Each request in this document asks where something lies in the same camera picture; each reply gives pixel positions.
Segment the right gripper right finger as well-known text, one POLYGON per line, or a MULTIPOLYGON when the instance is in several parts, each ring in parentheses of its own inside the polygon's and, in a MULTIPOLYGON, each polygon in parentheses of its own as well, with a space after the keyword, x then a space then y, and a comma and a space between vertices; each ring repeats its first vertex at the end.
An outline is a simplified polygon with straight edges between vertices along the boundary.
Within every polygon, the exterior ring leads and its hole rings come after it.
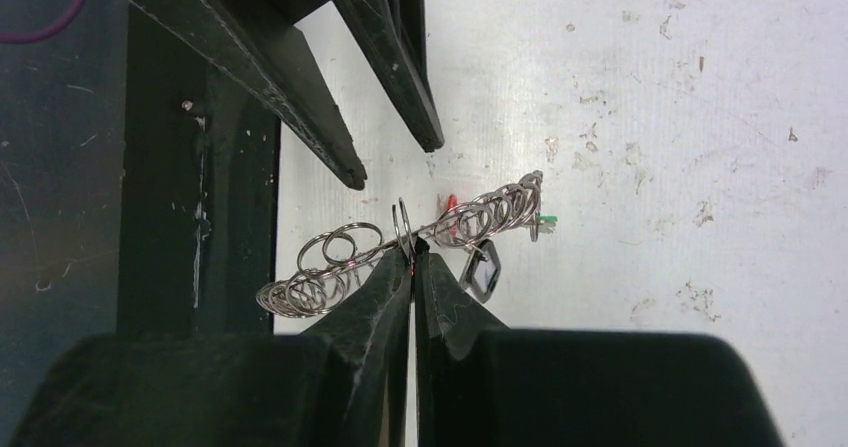
POLYGON ((415 260, 422 446, 778 446, 745 362, 706 335, 510 328, 415 260))

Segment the red tagged key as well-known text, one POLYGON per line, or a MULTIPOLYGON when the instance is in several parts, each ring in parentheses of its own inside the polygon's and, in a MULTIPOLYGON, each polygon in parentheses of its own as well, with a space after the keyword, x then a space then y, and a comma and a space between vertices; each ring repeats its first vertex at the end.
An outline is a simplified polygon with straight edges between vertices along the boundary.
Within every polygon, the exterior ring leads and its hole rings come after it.
POLYGON ((446 219, 448 225, 448 233, 452 239, 458 236, 458 197, 455 194, 450 194, 446 203, 446 219))

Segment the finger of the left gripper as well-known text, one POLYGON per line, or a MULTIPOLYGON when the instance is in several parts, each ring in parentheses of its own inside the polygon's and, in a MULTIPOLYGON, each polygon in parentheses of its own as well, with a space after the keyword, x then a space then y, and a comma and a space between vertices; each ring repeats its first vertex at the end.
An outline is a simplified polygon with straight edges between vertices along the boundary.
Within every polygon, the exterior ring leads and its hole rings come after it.
POLYGON ((267 0, 128 0, 274 112, 348 188, 367 173, 303 33, 267 0))
POLYGON ((444 145, 427 78, 425 0, 332 0, 423 151, 444 145))

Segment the metal key organizer disc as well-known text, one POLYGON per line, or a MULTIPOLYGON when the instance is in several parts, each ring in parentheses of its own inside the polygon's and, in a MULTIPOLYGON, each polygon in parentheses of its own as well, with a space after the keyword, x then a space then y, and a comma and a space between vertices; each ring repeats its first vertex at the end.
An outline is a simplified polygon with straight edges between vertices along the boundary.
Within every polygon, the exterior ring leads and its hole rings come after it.
POLYGON ((413 266, 419 241, 461 250, 468 259, 474 245, 493 241, 503 232, 525 229, 530 236, 531 219, 536 213, 545 215, 541 211, 543 179, 543 172, 534 170, 516 182, 458 202, 459 230, 454 239, 448 233, 446 208, 435 221, 414 229, 403 201, 392 207, 394 230, 389 234, 369 222, 351 222, 323 232, 300 248, 295 272, 261 287, 256 302, 276 316, 316 317, 341 304, 390 251, 399 252, 413 266))

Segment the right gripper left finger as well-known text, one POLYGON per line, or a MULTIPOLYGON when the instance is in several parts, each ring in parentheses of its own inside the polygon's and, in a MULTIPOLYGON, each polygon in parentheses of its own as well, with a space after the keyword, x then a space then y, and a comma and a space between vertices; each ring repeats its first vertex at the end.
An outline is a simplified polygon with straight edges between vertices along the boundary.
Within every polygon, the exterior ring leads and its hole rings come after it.
POLYGON ((88 338, 49 370, 14 446, 400 446, 412 274, 385 254, 297 335, 88 338))

